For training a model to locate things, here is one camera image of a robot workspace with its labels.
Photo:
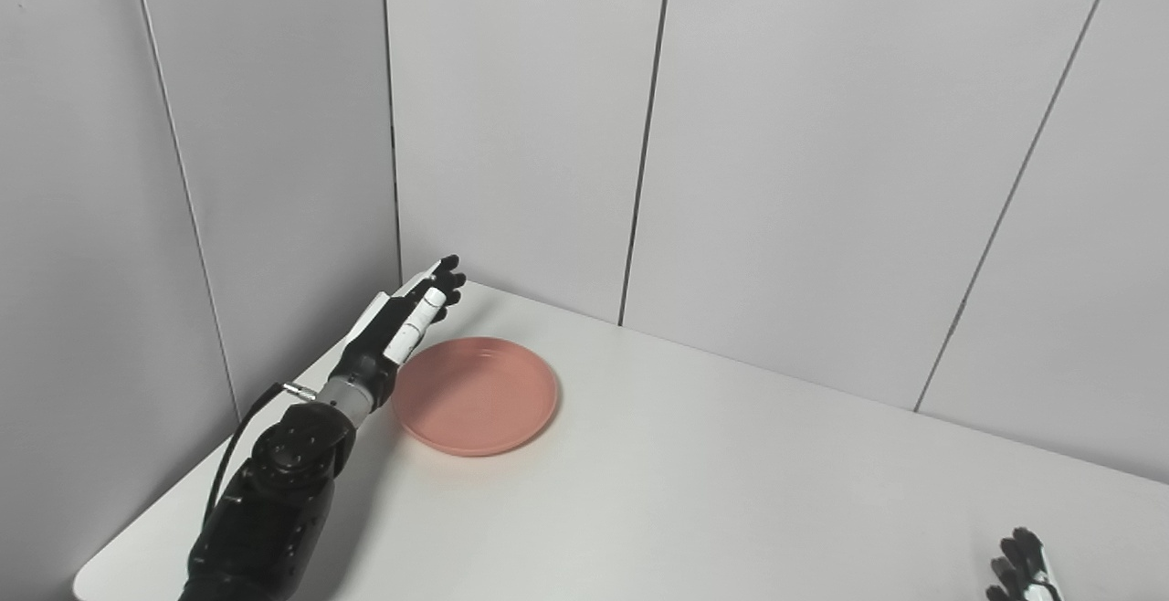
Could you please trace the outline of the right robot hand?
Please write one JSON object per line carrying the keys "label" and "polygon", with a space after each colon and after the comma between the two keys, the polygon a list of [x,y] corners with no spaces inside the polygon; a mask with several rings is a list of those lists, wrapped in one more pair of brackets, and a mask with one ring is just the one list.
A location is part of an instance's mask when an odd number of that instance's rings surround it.
{"label": "right robot hand", "polygon": [[985,588],[985,600],[1065,600],[1044,544],[1028,527],[1016,527],[1001,540],[990,568],[996,585]]}

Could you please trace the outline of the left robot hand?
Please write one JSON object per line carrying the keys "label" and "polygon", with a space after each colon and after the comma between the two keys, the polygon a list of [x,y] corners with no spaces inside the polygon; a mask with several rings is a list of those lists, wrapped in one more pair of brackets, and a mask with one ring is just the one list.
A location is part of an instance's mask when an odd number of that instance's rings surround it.
{"label": "left robot hand", "polygon": [[423,340],[433,323],[443,322],[462,298],[466,276],[451,254],[417,272],[393,293],[376,293],[345,338],[339,361],[327,380],[355,385],[382,406],[395,388],[397,368]]}

